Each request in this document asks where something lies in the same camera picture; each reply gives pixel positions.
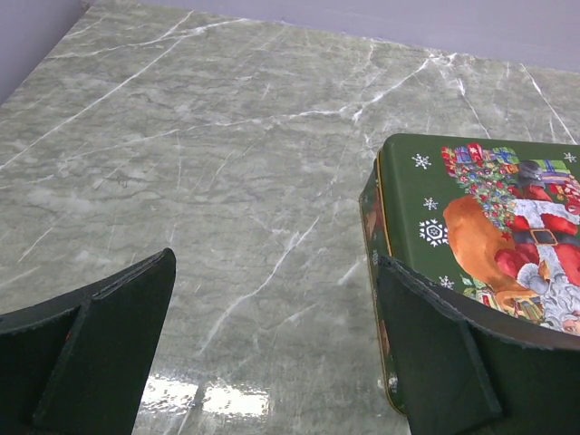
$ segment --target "marble countertop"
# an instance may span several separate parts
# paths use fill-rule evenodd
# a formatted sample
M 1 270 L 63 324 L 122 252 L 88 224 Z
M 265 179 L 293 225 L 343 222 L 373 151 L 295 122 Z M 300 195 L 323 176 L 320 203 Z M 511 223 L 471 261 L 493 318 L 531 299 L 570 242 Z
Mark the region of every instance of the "marble countertop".
M 0 312 L 163 247 L 134 433 L 403 434 L 357 198 L 396 132 L 576 143 L 580 75 L 100 3 L 0 107 Z

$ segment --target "green tin box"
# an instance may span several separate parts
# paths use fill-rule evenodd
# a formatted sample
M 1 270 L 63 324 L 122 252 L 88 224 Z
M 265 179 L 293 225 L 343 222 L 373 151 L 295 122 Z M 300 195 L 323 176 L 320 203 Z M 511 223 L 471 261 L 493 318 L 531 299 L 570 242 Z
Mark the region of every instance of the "green tin box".
M 380 256 L 522 321 L 580 335 L 579 150 L 412 134 L 386 140 L 360 207 L 385 391 L 397 411 L 405 407 L 376 304 Z

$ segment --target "white snowflake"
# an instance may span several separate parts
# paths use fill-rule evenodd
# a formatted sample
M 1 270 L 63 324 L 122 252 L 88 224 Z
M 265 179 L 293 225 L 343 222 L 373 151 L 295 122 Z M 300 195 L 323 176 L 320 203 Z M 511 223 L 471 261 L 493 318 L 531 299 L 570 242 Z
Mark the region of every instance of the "white snowflake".
M 440 224 L 437 219 L 430 219 L 419 223 L 419 236 L 430 243 L 432 247 L 449 243 L 447 228 Z
M 450 280 L 450 278 L 445 275 L 445 276 L 440 276 L 439 277 L 439 284 L 443 285 L 444 287 L 453 289 L 453 285 L 455 284 L 453 281 Z
M 564 159 L 568 160 L 570 163 L 576 161 L 576 156 L 574 156 L 571 152 L 564 153 Z
M 415 160 L 415 168 L 422 167 L 423 169 L 426 169 L 428 166 L 431 166 L 428 156 L 423 157 L 417 153 L 417 155 L 412 157 L 412 159 Z
M 389 390 L 391 390 L 392 392 L 397 392 L 397 385 L 399 384 L 399 380 L 397 379 L 397 375 L 396 374 L 392 374 L 391 376 L 389 376 Z
M 433 198 L 425 198 L 425 202 L 423 203 L 423 206 L 429 210 L 436 210 L 438 205 L 439 202 L 435 202 Z

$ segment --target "santa claus illustration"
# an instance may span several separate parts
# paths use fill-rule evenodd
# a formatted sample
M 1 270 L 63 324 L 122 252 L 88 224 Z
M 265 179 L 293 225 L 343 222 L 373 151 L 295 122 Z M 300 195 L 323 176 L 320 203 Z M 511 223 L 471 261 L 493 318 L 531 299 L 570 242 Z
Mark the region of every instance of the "santa claus illustration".
M 496 262 L 538 294 L 546 326 L 580 335 L 580 204 L 555 203 L 537 162 L 522 161 L 518 168 L 510 226 L 515 246 L 499 249 Z

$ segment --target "santa's beard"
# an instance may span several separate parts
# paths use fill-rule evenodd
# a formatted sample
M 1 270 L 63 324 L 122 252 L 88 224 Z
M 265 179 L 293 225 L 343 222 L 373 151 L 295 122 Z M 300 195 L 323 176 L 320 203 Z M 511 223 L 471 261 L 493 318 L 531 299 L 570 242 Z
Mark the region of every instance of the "santa's beard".
M 557 274 L 547 291 L 540 296 L 544 306 L 542 324 L 557 331 L 564 331 L 564 322 L 580 320 L 580 287 L 570 284 L 566 275 Z

